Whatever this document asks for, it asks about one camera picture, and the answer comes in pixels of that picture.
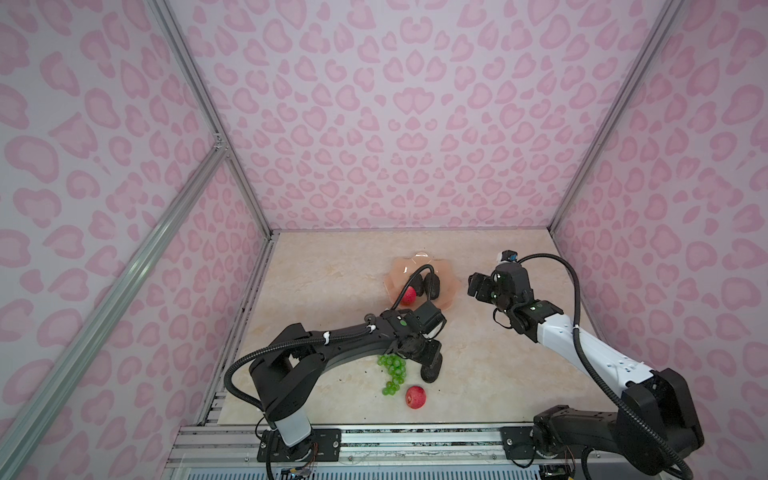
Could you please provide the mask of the dark fake avocado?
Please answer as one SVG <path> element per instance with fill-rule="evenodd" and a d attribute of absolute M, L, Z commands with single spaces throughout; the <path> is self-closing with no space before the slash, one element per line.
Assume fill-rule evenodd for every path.
<path fill-rule="evenodd" d="M 436 300 L 439 297 L 441 282 L 435 273 L 428 272 L 423 278 L 422 285 L 424 295 L 428 300 Z"/>
<path fill-rule="evenodd" d="M 438 356 L 431 364 L 423 364 L 420 369 L 420 378 L 424 383 L 434 383 L 440 375 L 443 358 Z"/>

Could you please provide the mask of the green fake grape bunch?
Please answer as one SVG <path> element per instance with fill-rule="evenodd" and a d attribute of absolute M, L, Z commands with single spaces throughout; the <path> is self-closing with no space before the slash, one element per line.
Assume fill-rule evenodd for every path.
<path fill-rule="evenodd" d="M 382 389 L 382 394 L 394 396 L 405 383 L 407 373 L 405 360 L 398 355 L 382 355 L 378 357 L 377 364 L 389 376 L 389 380 Z"/>

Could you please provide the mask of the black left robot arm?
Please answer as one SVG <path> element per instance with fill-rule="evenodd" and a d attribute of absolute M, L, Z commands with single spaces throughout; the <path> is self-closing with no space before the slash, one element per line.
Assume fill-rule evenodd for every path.
<path fill-rule="evenodd" d="M 368 314 L 362 323 L 337 330 L 308 331 L 291 324 L 245 362 L 257 408 L 283 444 L 296 447 L 312 436 L 305 404 L 326 371 L 365 357 L 395 355 L 421 365 L 431 383 L 442 365 L 436 334 L 445 323 L 442 311 L 427 301 L 414 310 Z"/>

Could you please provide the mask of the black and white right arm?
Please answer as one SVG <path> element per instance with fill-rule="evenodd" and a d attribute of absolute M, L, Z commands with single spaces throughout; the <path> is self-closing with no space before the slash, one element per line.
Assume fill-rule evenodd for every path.
<path fill-rule="evenodd" d="M 581 304 L 568 316 L 536 297 L 524 262 L 508 252 L 490 274 L 468 278 L 467 293 L 503 315 L 513 330 L 567 360 L 615 406 L 613 412 L 556 405 L 533 419 L 532 446 L 554 455 L 567 447 L 622 456 L 648 476 L 662 472 L 691 479 L 685 459 L 701 448 L 703 430 L 687 381 L 672 369 L 656 370 L 624 355 L 581 326 Z"/>

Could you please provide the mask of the pink translucent fruit bowl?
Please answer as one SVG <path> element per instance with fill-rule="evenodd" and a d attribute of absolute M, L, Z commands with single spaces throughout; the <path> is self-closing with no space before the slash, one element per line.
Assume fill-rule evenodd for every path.
<path fill-rule="evenodd" d="M 431 302 L 442 310 L 449 309 L 460 290 L 458 277 L 450 261 L 435 259 L 426 252 L 417 252 L 408 258 L 398 257 L 393 261 L 391 269 L 384 276 L 384 287 L 390 301 L 398 301 L 398 309 L 415 309 L 427 301 L 422 282 L 428 272 L 435 273 L 441 282 L 440 295 Z M 400 301 L 409 286 L 416 289 L 418 299 L 410 306 L 403 306 Z"/>

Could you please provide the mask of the aluminium diagonal left beam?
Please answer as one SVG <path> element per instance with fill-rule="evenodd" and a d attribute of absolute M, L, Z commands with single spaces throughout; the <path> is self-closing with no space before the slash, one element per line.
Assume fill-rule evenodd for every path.
<path fill-rule="evenodd" d="M 1 477 L 16 478 L 215 176 L 227 150 L 212 149 L 136 250 L 1 441 Z"/>

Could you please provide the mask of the aluminium left floor rail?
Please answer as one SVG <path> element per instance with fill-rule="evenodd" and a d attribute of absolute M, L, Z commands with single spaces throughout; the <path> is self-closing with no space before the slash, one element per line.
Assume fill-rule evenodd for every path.
<path fill-rule="evenodd" d="M 215 409 L 217 401 L 226 396 L 223 379 L 227 368 L 236 359 L 238 350 L 246 334 L 247 325 L 252 311 L 258 301 L 261 287 L 268 272 L 271 259 L 274 254 L 280 233 L 275 231 L 265 241 L 259 252 L 259 256 L 248 282 L 243 290 L 243 298 L 235 310 L 233 324 L 229 329 L 226 340 L 217 364 L 213 370 L 211 381 L 201 404 L 200 410 L 194 421 L 194 426 L 207 426 L 211 423 L 209 417 Z"/>

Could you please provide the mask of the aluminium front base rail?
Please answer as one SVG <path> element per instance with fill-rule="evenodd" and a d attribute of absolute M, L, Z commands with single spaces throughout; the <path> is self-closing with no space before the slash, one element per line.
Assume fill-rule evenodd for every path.
<path fill-rule="evenodd" d="M 288 450 L 253 426 L 185 427 L 165 479 L 640 479 L 623 457 L 533 446 L 529 423 L 320 425 Z"/>

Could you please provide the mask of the aluminium right corner post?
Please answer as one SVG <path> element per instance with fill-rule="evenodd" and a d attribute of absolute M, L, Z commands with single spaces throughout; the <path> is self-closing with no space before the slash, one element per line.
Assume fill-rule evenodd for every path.
<path fill-rule="evenodd" d="M 607 110 L 604 119 L 600 122 L 593 141 L 586 150 L 562 201 L 555 211 L 552 221 L 547 227 L 552 237 L 555 236 L 557 230 L 564 224 L 569 209 L 574 204 L 591 170 L 600 159 L 609 137 L 620 124 L 624 113 L 629 108 L 644 78 L 661 54 L 669 37 L 674 33 L 684 17 L 688 4 L 689 1 L 683 0 L 668 0 L 662 4 L 659 15 L 650 28 L 627 75 L 621 81 L 616 97 Z"/>

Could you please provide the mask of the aluminium corner frame post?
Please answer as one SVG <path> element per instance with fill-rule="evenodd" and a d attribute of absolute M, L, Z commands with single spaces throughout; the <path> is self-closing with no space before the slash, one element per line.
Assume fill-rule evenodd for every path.
<path fill-rule="evenodd" d="M 222 117 L 214 104 L 213 96 L 195 62 L 191 47 L 185 38 L 171 3 L 165 0 L 148 0 L 145 4 L 152 12 L 163 36 L 168 42 L 171 55 L 176 60 L 182 75 L 189 85 L 189 90 L 215 139 L 215 145 L 224 151 L 226 162 L 234 175 L 238 188 L 245 198 L 246 206 L 256 220 L 259 230 L 264 237 L 271 239 L 273 231 L 268 225 L 263 209 L 257 200 L 255 190 L 247 178 L 245 169 L 223 124 Z"/>

